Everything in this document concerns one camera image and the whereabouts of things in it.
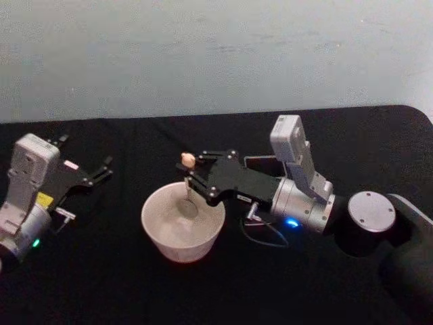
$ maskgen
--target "black tablecloth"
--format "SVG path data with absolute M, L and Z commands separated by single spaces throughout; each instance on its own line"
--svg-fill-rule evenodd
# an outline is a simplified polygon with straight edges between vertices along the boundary
M 316 169 L 335 193 L 397 193 L 433 215 L 433 127 L 420 111 L 295 113 Z M 13 143 L 28 132 L 69 133 L 64 158 L 91 170 L 111 154 L 115 170 L 93 195 L 71 199 L 68 208 L 78 217 L 61 236 L 43 238 L 20 269 L 2 275 L 1 315 L 38 322 L 408 324 L 376 275 L 385 246 L 366 259 L 347 257 L 332 237 L 294 235 L 291 249 L 267 248 L 242 236 L 236 209 L 228 210 L 210 254 L 191 265 L 167 261 L 145 235 L 142 205 L 154 190 L 181 180 L 175 163 L 183 150 L 272 154 L 269 133 L 278 114 L 1 125 L 3 197 Z

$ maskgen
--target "cylindrical motor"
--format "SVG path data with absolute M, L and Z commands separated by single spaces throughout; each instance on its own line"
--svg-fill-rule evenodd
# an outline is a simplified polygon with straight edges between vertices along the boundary
M 344 214 L 340 216 L 335 241 L 342 251 L 354 257 L 372 254 L 396 218 L 392 203 L 375 192 L 356 193 Z
M 283 178 L 273 198 L 271 214 L 295 218 L 306 229 L 322 234 L 329 220 L 335 196 L 327 204 L 318 203 L 301 192 L 291 179 Z
M 36 203 L 15 236 L 0 233 L 0 259 L 3 262 L 3 271 L 11 270 L 23 261 L 33 242 L 45 233 L 50 223 L 49 213 Z

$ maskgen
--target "white wall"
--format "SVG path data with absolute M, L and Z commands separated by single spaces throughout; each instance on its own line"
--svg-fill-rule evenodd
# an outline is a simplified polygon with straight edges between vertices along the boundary
M 408 104 L 432 0 L 2 0 L 0 121 Z

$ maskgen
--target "yellow warning label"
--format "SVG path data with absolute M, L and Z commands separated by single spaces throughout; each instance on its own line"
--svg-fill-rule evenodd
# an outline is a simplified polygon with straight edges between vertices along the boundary
M 36 203 L 38 203 L 40 206 L 42 206 L 43 208 L 47 209 L 49 207 L 49 205 L 53 202 L 53 198 L 42 193 L 39 192 L 38 196 L 36 198 Z

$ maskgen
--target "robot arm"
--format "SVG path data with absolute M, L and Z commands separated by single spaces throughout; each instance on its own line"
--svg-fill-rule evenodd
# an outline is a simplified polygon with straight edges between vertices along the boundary
M 35 240 L 48 229 L 58 233 L 75 215 L 60 207 L 68 196 L 86 192 L 111 176 L 111 158 L 88 174 L 69 160 L 60 159 L 59 148 L 68 139 L 46 142 L 33 134 L 14 146 L 7 197 L 0 208 L 0 264 L 8 271 L 21 263 Z M 52 215 L 63 219 L 59 221 Z
M 235 150 L 201 152 L 193 167 L 178 164 L 189 185 L 215 206 L 226 199 L 250 204 L 280 219 L 295 218 L 304 228 L 333 234 L 347 254 L 372 254 L 382 241 L 394 246 L 380 268 L 384 287 L 421 323 L 433 324 L 433 223 L 410 202 L 372 191 L 343 198 L 316 172 L 299 116 L 280 116 L 271 132 L 275 156 L 269 164 L 290 170 L 293 180 L 249 169 Z

